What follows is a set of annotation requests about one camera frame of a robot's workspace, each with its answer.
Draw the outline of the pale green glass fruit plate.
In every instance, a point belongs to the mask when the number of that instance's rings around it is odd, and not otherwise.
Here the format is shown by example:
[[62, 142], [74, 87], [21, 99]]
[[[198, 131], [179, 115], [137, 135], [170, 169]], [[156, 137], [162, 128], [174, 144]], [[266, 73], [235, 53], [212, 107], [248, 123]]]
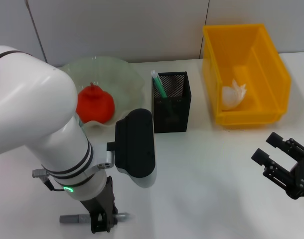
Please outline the pale green glass fruit plate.
[[130, 111], [141, 108], [145, 101], [144, 79], [130, 63], [122, 59], [109, 56], [85, 57], [59, 69], [70, 76], [78, 93], [92, 82], [108, 92], [114, 99], [115, 113], [111, 120], [104, 124], [90, 121], [84, 123], [84, 128], [113, 126]]

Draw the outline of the red-orange toy orange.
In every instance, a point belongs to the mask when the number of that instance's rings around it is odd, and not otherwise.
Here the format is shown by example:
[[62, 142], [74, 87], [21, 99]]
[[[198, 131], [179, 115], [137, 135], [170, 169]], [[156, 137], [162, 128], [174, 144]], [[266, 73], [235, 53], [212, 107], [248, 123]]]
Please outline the red-orange toy orange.
[[114, 99], [108, 92], [91, 82], [78, 94], [76, 113], [83, 123], [96, 121], [104, 124], [114, 116]]

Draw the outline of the mint green pen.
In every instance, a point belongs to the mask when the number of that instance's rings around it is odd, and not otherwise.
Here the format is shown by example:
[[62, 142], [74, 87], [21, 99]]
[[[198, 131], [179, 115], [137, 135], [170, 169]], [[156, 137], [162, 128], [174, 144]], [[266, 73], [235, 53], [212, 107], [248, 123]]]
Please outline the mint green pen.
[[152, 76], [152, 79], [154, 81], [154, 84], [155, 84], [157, 90], [159, 91], [159, 94], [161, 95], [162, 98], [164, 98], [164, 104], [166, 105], [166, 108], [170, 115], [169, 120], [172, 122], [176, 122], [178, 120], [177, 115], [173, 111], [171, 102], [167, 99], [167, 94], [164, 90], [163, 83], [159, 77], [159, 74], [155, 70], [152, 70], [151, 76]]

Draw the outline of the grey glitter pen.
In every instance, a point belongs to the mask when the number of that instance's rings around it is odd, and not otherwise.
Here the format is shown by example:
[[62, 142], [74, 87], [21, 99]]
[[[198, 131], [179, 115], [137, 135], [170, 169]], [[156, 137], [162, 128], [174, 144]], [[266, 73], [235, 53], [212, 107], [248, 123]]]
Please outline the grey glitter pen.
[[[134, 215], [130, 213], [117, 213], [113, 215], [114, 219], [120, 222], [127, 222], [134, 218]], [[91, 217], [89, 214], [78, 214], [78, 215], [61, 215], [59, 217], [61, 224], [90, 224]]]

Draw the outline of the white paper ball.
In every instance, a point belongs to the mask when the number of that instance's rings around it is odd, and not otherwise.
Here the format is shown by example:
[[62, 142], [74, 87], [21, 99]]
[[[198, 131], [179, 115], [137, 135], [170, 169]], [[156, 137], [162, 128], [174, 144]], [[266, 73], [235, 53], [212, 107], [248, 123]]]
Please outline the white paper ball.
[[222, 87], [222, 110], [228, 111], [236, 108], [244, 99], [247, 92], [246, 84], [238, 85], [235, 79], [231, 86]]

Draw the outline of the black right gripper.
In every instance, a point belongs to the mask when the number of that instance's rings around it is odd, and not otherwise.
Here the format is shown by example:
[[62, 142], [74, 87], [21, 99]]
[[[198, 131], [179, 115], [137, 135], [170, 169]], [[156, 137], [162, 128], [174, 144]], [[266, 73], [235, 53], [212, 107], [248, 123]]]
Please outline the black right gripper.
[[289, 197], [294, 200], [304, 197], [304, 146], [293, 138], [283, 141], [283, 138], [275, 132], [270, 134], [266, 142], [297, 161], [291, 171], [289, 172], [273, 161], [268, 154], [259, 148], [251, 159], [260, 166], [263, 165], [263, 175], [285, 191], [289, 191]]

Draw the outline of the black mesh pen holder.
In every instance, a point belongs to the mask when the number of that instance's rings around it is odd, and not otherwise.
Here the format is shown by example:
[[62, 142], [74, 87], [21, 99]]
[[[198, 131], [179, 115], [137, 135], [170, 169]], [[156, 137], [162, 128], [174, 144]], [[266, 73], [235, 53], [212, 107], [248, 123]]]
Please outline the black mesh pen holder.
[[186, 72], [151, 72], [155, 133], [186, 132], [191, 90]]

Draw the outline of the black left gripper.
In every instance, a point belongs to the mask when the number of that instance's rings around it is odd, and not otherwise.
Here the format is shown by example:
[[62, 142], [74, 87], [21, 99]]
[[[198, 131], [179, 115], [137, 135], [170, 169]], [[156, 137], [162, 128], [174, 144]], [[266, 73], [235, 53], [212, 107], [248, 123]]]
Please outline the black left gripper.
[[[91, 232], [93, 234], [110, 230], [118, 223], [115, 215], [118, 209], [115, 206], [115, 196], [113, 192], [113, 179], [111, 176], [107, 177], [106, 185], [103, 190], [94, 198], [90, 200], [81, 201], [81, 204], [86, 208], [90, 214]], [[106, 215], [104, 223], [102, 214]]]

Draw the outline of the yellow plastic bin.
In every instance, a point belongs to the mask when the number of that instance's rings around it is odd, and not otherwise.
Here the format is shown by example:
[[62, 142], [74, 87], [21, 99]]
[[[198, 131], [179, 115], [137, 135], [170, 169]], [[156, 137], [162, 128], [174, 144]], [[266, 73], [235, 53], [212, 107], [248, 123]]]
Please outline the yellow plastic bin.
[[[214, 122], [225, 127], [272, 124], [287, 112], [291, 77], [263, 24], [205, 25], [202, 73]], [[244, 86], [233, 109], [225, 87]]]

